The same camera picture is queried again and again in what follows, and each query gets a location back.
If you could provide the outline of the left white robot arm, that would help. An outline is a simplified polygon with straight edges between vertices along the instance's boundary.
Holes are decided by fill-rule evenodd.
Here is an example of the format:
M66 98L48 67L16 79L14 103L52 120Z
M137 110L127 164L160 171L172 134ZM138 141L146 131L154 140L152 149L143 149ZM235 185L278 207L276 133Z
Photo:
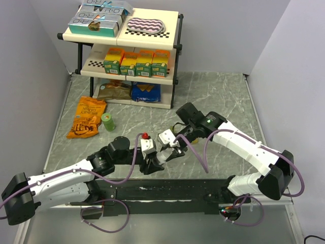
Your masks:
M72 166L30 177L18 173L1 194L4 218L13 226L53 206L70 202L95 204L101 196L95 180L113 173L116 165L139 165L147 175L162 171L167 158L166 152L157 152L153 139L137 139L135 147L130 148L129 139L119 136Z

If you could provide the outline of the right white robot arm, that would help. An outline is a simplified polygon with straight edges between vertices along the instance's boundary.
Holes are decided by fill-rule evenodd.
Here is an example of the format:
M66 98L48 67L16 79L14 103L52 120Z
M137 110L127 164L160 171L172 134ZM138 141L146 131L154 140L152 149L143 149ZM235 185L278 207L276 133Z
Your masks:
M197 138L226 147L251 164L256 173L230 176L222 197L234 202L239 196L260 193L272 200L280 200L294 176L294 156L263 145L241 132L225 117L211 111L204 115L192 103L176 112L185 127L178 133L168 129L158 135L162 145L158 160L167 162L184 155L184 150Z

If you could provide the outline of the dark white-capped pill bottle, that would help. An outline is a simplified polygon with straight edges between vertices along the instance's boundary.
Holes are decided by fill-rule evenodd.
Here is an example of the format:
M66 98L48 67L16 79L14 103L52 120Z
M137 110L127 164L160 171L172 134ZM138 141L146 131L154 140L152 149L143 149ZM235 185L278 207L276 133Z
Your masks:
M156 158L159 164L164 164L172 153L169 150L163 150L156 154Z

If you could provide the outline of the green weekly pill organizer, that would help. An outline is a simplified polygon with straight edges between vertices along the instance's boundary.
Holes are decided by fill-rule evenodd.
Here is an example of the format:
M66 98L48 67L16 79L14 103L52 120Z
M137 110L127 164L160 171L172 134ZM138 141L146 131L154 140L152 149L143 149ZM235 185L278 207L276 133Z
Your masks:
M177 124L177 125L173 125L170 127L171 131L174 133L174 134L177 134L178 133L178 130L176 130L176 127L177 126L180 126L180 124ZM195 140L192 140L191 141L191 144L197 144L199 142L199 139L196 138Z

